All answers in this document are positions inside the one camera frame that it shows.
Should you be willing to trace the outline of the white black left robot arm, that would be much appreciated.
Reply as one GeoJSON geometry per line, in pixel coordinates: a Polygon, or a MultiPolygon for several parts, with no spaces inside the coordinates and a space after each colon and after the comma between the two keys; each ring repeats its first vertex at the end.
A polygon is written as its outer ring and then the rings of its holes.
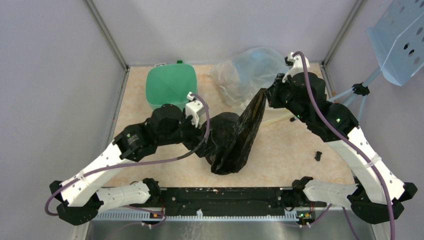
{"type": "Polygon", "coordinates": [[[74,225],[85,224],[111,209],[160,202],[161,188],[153,178],[121,187],[107,187],[106,182],[126,168],[145,166],[144,158],[160,146],[184,144],[194,154],[208,139],[199,120],[208,115],[205,103],[195,99],[183,109],[164,104],[144,122],[128,125],[106,149],[79,173],[64,181],[53,181],[51,198],[59,201],[55,215],[74,225]]]}

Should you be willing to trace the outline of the black trash bag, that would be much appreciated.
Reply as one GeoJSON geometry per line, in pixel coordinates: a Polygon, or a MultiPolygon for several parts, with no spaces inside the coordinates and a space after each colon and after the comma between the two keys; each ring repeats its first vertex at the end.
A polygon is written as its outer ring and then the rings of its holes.
{"type": "Polygon", "coordinates": [[[264,117],[266,91],[260,88],[240,115],[222,112],[210,119],[208,140],[199,153],[213,174],[235,174],[247,164],[264,117]]]}

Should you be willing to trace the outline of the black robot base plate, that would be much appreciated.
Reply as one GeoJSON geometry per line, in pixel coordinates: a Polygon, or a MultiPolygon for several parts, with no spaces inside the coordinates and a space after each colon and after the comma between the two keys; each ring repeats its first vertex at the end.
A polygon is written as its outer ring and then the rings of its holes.
{"type": "Polygon", "coordinates": [[[134,204],[158,208],[169,217],[194,216],[197,211],[205,217],[283,216],[287,210],[325,206],[311,203],[291,187],[168,187],[161,189],[157,202],[134,204]]]}

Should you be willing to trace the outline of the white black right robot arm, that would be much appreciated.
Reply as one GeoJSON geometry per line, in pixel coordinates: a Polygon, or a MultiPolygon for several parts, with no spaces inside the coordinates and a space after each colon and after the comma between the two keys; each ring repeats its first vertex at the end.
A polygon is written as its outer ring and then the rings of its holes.
{"type": "Polygon", "coordinates": [[[274,109],[289,110],[335,150],[353,172],[355,182],[331,183],[305,176],[292,183],[294,202],[299,206],[324,202],[345,207],[373,225],[388,222],[391,217],[398,219],[405,209],[403,202],[414,197],[417,187],[400,180],[387,168],[346,106],[328,101],[325,81],[314,73],[308,76],[306,83],[303,73],[277,74],[266,91],[268,104],[274,109]]]}

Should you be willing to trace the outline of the clear plastic bag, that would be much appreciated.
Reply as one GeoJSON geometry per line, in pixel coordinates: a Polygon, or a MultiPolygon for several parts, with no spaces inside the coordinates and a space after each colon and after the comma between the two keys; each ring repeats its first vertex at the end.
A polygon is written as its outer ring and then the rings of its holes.
{"type": "Polygon", "coordinates": [[[269,88],[277,74],[288,70],[282,54],[272,47],[260,46],[216,64],[209,74],[225,103],[240,114],[259,89],[269,88]]]}

